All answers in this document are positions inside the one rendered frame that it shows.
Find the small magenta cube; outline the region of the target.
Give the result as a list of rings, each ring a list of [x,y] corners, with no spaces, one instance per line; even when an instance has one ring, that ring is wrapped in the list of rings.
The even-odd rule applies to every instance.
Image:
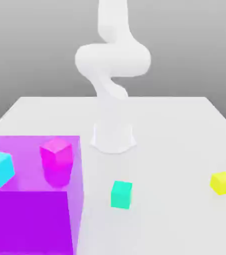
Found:
[[[41,145],[39,151],[46,181],[56,188],[66,186],[74,162],[72,144],[55,137]]]

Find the small teal cube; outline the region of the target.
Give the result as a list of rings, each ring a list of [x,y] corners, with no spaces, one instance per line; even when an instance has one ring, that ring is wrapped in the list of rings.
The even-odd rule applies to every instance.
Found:
[[[132,183],[115,181],[111,190],[111,207],[129,209],[131,204]]]

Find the small yellow cube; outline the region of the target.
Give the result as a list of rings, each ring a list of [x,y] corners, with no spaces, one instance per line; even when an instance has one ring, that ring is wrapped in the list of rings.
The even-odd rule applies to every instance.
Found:
[[[210,187],[218,194],[226,194],[226,172],[213,173],[210,180]]]

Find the large purple box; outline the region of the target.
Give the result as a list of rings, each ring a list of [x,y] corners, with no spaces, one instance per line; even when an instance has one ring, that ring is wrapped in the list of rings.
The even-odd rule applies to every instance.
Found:
[[[53,136],[0,135],[15,175],[0,188],[0,255],[76,255],[84,204],[80,137],[64,136],[73,163],[50,171],[40,148]]]

